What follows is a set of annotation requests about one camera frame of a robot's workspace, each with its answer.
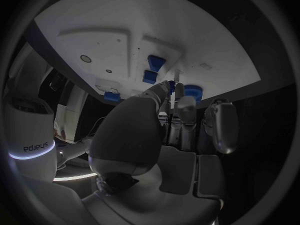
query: circular hole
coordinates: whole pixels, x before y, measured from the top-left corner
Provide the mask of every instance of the circular hole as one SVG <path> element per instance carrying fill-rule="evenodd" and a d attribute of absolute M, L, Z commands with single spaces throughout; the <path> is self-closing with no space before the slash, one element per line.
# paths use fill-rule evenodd
<path fill-rule="evenodd" d="M 84 61 L 86 63 L 91 63 L 92 62 L 92 60 L 88 56 L 81 55 L 80 58 L 81 58 L 82 61 Z"/>

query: glowing blue ring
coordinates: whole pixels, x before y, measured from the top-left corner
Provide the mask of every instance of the glowing blue ring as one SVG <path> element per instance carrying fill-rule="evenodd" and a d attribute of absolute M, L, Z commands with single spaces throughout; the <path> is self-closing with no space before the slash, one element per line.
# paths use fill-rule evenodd
<path fill-rule="evenodd" d="M 34 159 L 34 158 L 37 158 L 39 156 L 42 156 L 42 155 L 50 152 L 53 148 L 55 148 L 55 141 L 53 141 L 53 146 L 49 150 L 39 153 L 37 155 L 21 157 L 21 156 L 15 156 L 15 155 L 12 155 L 9 153 L 9 156 L 12 157 L 13 159 L 18 159 L 18 160 Z"/>

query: blue light strip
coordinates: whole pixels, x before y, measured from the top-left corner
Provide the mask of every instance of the blue light strip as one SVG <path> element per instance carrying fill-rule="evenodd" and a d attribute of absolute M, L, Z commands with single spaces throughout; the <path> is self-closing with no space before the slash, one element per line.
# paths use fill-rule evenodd
<path fill-rule="evenodd" d="M 39 153 L 37 155 L 21 157 L 21 156 L 14 156 L 14 155 L 12 155 L 12 154 L 9 153 L 9 156 L 12 157 L 13 159 L 19 159 L 19 160 L 34 159 L 34 158 L 37 158 L 39 156 L 42 156 L 42 155 L 50 152 L 53 148 L 55 148 L 55 141 L 53 141 L 53 146 L 49 150 L 44 151 L 42 153 Z"/>

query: blue object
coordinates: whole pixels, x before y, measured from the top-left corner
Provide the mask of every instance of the blue object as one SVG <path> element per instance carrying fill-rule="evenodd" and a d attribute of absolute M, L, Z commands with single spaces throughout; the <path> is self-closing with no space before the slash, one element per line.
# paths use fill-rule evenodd
<path fill-rule="evenodd" d="M 184 86 L 184 93 L 185 96 L 192 96 L 195 98 L 196 103 L 201 103 L 202 99 L 202 88 L 196 85 L 185 85 Z"/>
<path fill-rule="evenodd" d="M 146 70 L 142 81 L 148 84 L 155 84 L 157 76 L 156 72 Z"/>
<path fill-rule="evenodd" d="M 153 55 L 148 56 L 148 63 L 151 71 L 153 72 L 158 72 L 161 69 L 161 67 L 165 64 L 165 62 L 166 60 L 161 57 Z"/>
<path fill-rule="evenodd" d="M 175 82 L 174 81 L 168 81 L 170 84 L 170 95 L 175 92 Z"/>
<path fill-rule="evenodd" d="M 120 93 L 112 93 L 109 91 L 106 91 L 104 93 L 104 99 L 108 101 L 113 101 L 113 102 L 120 102 Z"/>

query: small hole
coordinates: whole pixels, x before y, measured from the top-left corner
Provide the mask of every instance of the small hole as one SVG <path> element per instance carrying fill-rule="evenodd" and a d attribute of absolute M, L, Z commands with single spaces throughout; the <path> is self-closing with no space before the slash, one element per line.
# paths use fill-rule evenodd
<path fill-rule="evenodd" d="M 92 60 L 88 56 L 81 55 L 80 58 L 81 58 L 82 61 L 84 61 L 86 63 L 91 63 L 92 62 Z"/>

